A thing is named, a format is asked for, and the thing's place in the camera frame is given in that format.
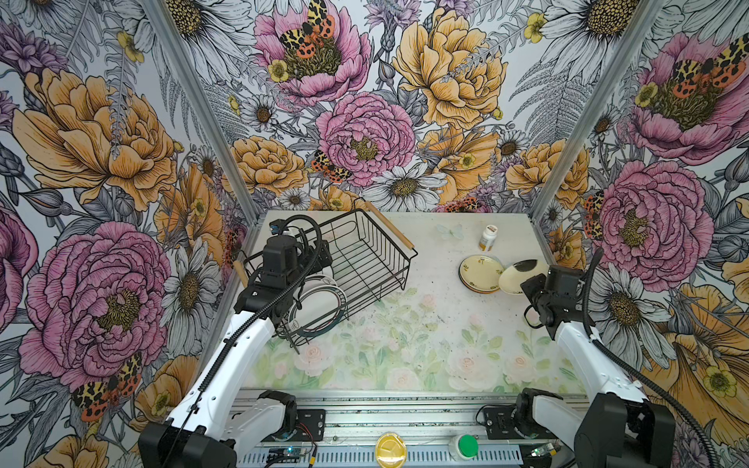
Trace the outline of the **cream plate front row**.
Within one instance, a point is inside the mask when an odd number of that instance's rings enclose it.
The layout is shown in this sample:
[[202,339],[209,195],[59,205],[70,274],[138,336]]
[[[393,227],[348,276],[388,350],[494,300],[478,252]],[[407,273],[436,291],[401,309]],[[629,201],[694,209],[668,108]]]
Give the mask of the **cream plate front row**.
[[479,294],[499,291],[499,279],[503,272],[503,265],[489,255],[472,255],[464,259],[458,267],[458,276],[462,284]]

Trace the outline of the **black wire dish rack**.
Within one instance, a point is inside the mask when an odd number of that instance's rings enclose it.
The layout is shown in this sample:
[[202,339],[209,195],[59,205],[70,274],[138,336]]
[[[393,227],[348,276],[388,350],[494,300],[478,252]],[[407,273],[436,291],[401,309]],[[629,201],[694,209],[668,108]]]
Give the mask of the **black wire dish rack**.
[[[313,244],[318,238],[329,242],[332,265],[308,276],[302,289],[320,279],[336,284],[345,292],[348,313],[335,328],[388,294],[405,289],[412,261],[417,256],[415,245],[370,202],[323,222],[316,222],[308,214],[292,214],[271,220],[268,227],[265,244],[278,234],[291,235],[306,244]],[[263,262],[265,244],[236,266],[246,276],[245,288],[250,275]],[[290,330],[289,316],[273,337],[288,341],[292,349],[312,341]]]

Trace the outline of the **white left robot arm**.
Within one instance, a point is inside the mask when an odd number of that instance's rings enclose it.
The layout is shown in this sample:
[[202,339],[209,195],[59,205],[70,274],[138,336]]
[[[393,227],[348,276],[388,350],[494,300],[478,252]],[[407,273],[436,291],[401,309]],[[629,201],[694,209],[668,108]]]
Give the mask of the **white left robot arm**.
[[140,433],[145,467],[234,467],[266,438],[296,431],[298,405],[288,393],[268,390],[243,413],[231,409],[263,347],[300,304],[307,277],[330,263],[323,238],[313,244],[287,234],[267,240],[263,263],[235,302],[222,346],[170,415]]

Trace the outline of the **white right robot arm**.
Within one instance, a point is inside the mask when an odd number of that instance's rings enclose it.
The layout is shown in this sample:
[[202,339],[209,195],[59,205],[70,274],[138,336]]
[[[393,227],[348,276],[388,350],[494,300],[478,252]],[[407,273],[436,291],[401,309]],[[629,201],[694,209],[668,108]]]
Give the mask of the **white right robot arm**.
[[499,288],[524,294],[544,329],[573,364],[589,400],[583,415],[562,396],[525,388],[514,405],[487,405],[475,420],[491,440],[555,438],[566,450],[558,467],[668,467],[676,421],[669,409],[653,403],[645,380],[624,368],[606,349],[583,309],[592,271],[545,266],[529,259],[508,267]]

